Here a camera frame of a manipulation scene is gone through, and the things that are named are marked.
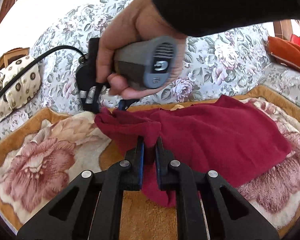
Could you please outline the black sleeved right forearm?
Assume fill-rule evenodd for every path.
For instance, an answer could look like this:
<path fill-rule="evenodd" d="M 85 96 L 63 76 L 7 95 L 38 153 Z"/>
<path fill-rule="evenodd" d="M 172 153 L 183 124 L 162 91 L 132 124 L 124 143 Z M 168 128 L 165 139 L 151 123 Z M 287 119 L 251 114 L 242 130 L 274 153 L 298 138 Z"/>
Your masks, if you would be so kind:
<path fill-rule="evenodd" d="M 300 0 L 152 0 L 177 31 L 201 37 L 253 24 L 300 20 Z"/>

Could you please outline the person's right hand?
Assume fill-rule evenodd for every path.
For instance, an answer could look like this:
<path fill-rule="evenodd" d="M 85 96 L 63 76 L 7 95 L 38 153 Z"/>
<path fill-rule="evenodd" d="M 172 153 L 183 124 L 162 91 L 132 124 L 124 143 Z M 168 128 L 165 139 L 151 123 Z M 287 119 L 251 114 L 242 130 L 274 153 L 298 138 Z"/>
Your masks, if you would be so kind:
<path fill-rule="evenodd" d="M 161 87 L 136 90 L 119 72 L 113 73 L 113 59 L 128 60 L 137 70 L 146 63 L 154 48 L 153 39 L 170 36 L 175 40 L 175 61 L 170 66 L 170 76 Z M 96 81 L 108 82 L 109 93 L 125 100 L 140 99 L 158 93 L 178 78 L 183 70 L 187 36 L 175 30 L 159 13 L 152 0 L 133 0 L 106 28 L 100 38 L 96 59 Z"/>

